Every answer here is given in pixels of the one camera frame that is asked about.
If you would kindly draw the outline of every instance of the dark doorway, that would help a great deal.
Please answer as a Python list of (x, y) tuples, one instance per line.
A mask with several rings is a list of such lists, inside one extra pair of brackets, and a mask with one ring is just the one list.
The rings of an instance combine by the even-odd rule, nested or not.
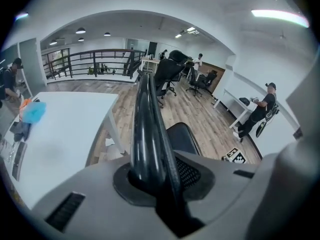
[(156, 43), (156, 42), (149, 43), (148, 55), (153, 54), (153, 57), (156, 56), (157, 44), (158, 43)]

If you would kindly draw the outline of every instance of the blue plastic bag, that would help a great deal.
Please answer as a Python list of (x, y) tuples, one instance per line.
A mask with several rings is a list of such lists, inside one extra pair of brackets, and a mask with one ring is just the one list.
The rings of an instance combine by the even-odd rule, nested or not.
[(40, 121), (46, 111), (45, 102), (30, 102), (22, 113), (22, 122), (34, 124)]

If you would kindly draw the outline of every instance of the wooden floor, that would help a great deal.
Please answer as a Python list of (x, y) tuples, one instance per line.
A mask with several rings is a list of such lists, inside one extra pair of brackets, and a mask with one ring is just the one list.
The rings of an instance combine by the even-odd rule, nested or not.
[[(213, 109), (212, 102), (214, 100), (209, 93), (202, 90), (202, 97), (200, 95), (194, 97), (192, 92), (186, 91), (188, 87), (186, 79), (182, 78), (175, 85), (177, 96), (169, 92), (164, 99), (161, 99), (164, 103), (161, 114), (166, 128), (178, 122), (189, 125), (205, 157), (221, 159), (233, 147), (237, 147), (245, 154), (249, 163), (258, 164), (260, 158), (250, 140), (245, 137), (243, 142), (239, 143), (234, 139), (232, 130), (229, 129), (229, 125), (234, 119), (226, 109), (221, 104)], [(128, 154), (131, 152), (131, 131), (137, 88), (138, 84), (107, 81), (68, 81), (47, 85), (47, 90), (51, 92), (118, 94), (119, 99), (112, 112)], [(103, 160), (103, 156), (107, 154), (106, 138), (109, 138), (108, 131), (103, 127), (94, 151), (96, 159)]]

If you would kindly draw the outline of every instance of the table top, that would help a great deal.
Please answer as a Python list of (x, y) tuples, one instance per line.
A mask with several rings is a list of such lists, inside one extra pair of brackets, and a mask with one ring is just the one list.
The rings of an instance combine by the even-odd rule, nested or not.
[(158, 59), (149, 59), (148, 57), (142, 57), (142, 60), (145, 61), (145, 62), (153, 62), (153, 63), (159, 63), (160, 60)]
[(239, 98), (241, 97), (236, 97), (234, 94), (232, 94), (230, 91), (228, 91), (227, 89), (224, 89), (224, 91), (226, 93), (228, 93), (241, 107), (243, 107), (245, 110), (247, 111), (250, 111), (250, 112), (253, 112), (255, 109), (254, 109), (254, 103), (250, 102), (250, 105), (249, 106), (246, 106), (244, 103), (242, 103)]
[[(97, 132), (118, 95), (58, 91), (40, 92), (36, 98), (46, 103), (46, 111), (31, 126), (19, 181), (12, 176), (14, 157), (5, 162), (10, 180), (29, 209), (86, 166)], [(13, 144), (14, 134), (8, 131), (5, 139)]]

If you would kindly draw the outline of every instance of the black vent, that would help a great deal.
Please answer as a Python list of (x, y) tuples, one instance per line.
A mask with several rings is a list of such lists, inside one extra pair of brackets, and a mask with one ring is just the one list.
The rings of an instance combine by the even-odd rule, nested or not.
[(183, 191), (185, 191), (200, 180), (201, 174), (197, 169), (193, 168), (179, 158), (175, 157), (175, 160), (180, 173)]
[(85, 196), (79, 193), (71, 193), (46, 219), (46, 222), (56, 230), (63, 232)]

